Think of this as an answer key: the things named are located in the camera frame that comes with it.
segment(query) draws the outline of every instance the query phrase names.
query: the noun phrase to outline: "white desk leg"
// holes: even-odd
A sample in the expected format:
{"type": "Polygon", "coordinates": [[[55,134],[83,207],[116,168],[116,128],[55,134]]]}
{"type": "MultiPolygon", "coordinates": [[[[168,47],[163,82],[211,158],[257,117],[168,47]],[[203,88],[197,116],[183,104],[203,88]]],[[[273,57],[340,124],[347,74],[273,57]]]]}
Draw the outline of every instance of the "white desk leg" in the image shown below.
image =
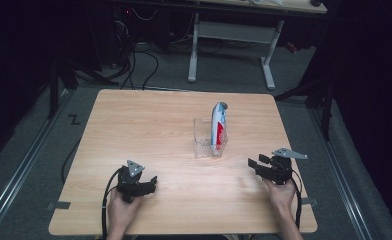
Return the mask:
{"type": "Polygon", "coordinates": [[[189,78],[188,82],[196,82],[196,71],[197,71],[197,40],[199,35],[199,13],[195,14],[195,24],[193,29],[193,47],[192,55],[190,56],[189,66],[189,78]]]}
{"type": "Polygon", "coordinates": [[[265,81],[267,82],[267,88],[269,90],[274,90],[275,89],[275,84],[274,84],[274,79],[271,74],[271,69],[270,69],[270,60],[271,57],[273,56],[274,49],[277,45],[278,38],[280,37],[281,29],[283,28],[284,21],[279,21],[277,24],[277,27],[274,31],[273,34],[273,40],[271,41],[270,48],[268,50],[268,54],[266,57],[261,58],[261,64],[262,64],[262,69],[264,70],[264,77],[265,81]]]}

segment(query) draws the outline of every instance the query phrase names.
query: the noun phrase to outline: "wooden table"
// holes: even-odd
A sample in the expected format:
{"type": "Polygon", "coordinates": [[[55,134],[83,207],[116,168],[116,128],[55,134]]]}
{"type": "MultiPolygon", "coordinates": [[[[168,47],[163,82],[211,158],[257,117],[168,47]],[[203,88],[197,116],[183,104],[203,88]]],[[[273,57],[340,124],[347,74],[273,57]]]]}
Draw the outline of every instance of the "wooden table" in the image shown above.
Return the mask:
{"type": "MultiPolygon", "coordinates": [[[[55,210],[49,231],[101,234],[106,184],[130,159],[146,167],[141,182],[157,175],[158,183],[128,234],[278,232],[268,188],[247,161],[281,147],[290,149],[270,95],[102,90],[59,198],[71,205],[55,210]],[[209,118],[219,101],[229,106],[227,146],[221,158],[195,158],[193,119],[209,118]]],[[[295,162],[293,168],[298,172],[295,162]]],[[[304,205],[301,231],[316,228],[304,205]]]]}

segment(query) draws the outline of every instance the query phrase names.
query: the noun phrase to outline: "metal bracket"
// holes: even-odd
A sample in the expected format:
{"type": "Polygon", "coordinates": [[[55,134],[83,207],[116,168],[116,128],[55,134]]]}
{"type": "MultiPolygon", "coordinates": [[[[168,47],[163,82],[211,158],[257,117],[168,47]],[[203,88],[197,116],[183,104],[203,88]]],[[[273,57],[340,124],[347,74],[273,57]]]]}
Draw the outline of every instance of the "metal bracket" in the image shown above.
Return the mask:
{"type": "Polygon", "coordinates": [[[135,175],[143,172],[144,166],[135,163],[131,160],[127,160],[128,171],[130,172],[130,176],[134,177],[135,175]]]}
{"type": "Polygon", "coordinates": [[[272,154],[285,158],[308,159],[308,155],[303,155],[287,148],[277,149],[273,151],[272,154]]]}

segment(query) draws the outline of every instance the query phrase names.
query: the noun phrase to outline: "wrist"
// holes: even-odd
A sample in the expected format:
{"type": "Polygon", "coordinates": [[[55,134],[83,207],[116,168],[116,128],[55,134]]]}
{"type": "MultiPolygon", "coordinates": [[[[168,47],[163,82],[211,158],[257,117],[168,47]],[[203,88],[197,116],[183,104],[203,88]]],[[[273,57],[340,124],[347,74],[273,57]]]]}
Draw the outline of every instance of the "wrist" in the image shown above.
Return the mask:
{"type": "Polygon", "coordinates": [[[114,228],[109,229],[107,240],[121,240],[124,238],[125,229],[114,228]]]}
{"type": "Polygon", "coordinates": [[[292,211],[289,207],[287,206],[276,207],[274,208],[274,211],[277,214],[277,217],[280,219],[280,221],[284,221],[284,220],[293,221],[292,211]]]}

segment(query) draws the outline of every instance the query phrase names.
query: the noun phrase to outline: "aluminum rail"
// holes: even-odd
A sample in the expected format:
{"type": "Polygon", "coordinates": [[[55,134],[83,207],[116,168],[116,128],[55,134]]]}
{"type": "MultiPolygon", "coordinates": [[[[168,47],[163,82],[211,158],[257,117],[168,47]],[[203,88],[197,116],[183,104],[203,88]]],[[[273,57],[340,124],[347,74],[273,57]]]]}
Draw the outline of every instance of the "aluminum rail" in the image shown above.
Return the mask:
{"type": "Polygon", "coordinates": [[[373,239],[368,229],[367,223],[362,216],[361,209],[356,201],[354,195],[352,194],[351,188],[349,187],[348,182],[346,181],[345,175],[343,174],[342,169],[340,168],[339,161],[333,151],[333,148],[329,141],[326,141],[324,135],[322,134],[322,130],[320,128],[320,117],[318,116],[315,109],[307,109],[308,114],[311,120],[314,122],[315,129],[321,138],[324,149],[328,154],[329,166],[333,175],[333,178],[336,182],[336,186],[340,192],[343,203],[348,211],[349,217],[352,221],[352,224],[355,228],[355,232],[358,235],[359,239],[370,240],[373,239]]]}
{"type": "Polygon", "coordinates": [[[40,130],[37,137],[34,139],[30,149],[27,154],[24,156],[21,164],[16,170],[15,174],[6,185],[3,193],[0,196],[0,223],[5,216],[6,212],[9,210],[10,205],[21,189],[23,183],[25,182],[28,174],[30,173],[34,163],[37,160],[39,150],[46,140],[50,130],[52,129],[56,119],[59,116],[62,108],[66,105],[66,103],[71,99],[72,93],[64,90],[61,94],[61,104],[60,108],[56,112],[56,114],[51,118],[47,119],[42,129],[40,130]]]}

